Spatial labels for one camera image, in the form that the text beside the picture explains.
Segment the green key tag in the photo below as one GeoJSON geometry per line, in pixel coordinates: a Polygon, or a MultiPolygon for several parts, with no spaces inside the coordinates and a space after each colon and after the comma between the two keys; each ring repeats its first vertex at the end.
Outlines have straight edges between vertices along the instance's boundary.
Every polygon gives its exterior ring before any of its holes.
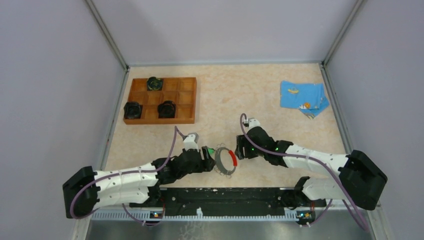
{"type": "Polygon", "coordinates": [[[214,154],[215,154],[215,150],[214,150],[213,148],[208,148],[208,149],[207,149],[207,152],[208,152],[208,154],[209,154],[209,155],[211,155],[211,156],[214,156],[214,154]]]}

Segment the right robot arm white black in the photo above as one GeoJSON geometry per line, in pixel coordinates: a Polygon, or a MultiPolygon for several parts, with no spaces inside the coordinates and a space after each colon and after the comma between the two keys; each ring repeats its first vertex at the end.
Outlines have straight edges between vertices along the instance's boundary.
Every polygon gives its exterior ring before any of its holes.
{"type": "Polygon", "coordinates": [[[274,140],[260,126],[236,136],[235,155],[240,160],[262,157],[274,166],[324,175],[302,177],[296,183],[293,200],[299,206],[307,206],[312,200],[336,199],[373,211],[388,181],[386,174],[360,150],[349,154],[319,152],[291,141],[274,140]]]}

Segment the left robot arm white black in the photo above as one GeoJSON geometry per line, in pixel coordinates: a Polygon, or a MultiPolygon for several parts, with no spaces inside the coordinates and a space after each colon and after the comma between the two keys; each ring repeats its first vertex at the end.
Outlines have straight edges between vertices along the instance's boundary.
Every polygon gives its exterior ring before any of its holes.
{"type": "Polygon", "coordinates": [[[178,156],[163,157],[138,167],[113,171],[95,171],[82,167],[63,185],[65,215],[82,219],[95,210],[120,204],[160,202],[160,187],[175,183],[189,174],[211,172],[215,166],[214,149],[207,146],[183,149],[178,156]]]}

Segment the large metal keyring red grip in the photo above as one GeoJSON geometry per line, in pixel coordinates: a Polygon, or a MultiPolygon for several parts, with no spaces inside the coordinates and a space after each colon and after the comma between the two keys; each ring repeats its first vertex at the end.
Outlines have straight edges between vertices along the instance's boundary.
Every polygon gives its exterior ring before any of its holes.
{"type": "Polygon", "coordinates": [[[214,150],[214,160],[217,171],[219,171],[221,175],[231,178],[238,166],[237,157],[235,153],[229,148],[227,148],[224,143],[221,143],[217,145],[217,148],[214,150]],[[222,152],[228,152],[228,154],[230,155],[232,160],[232,169],[227,169],[222,163],[222,152]]]}

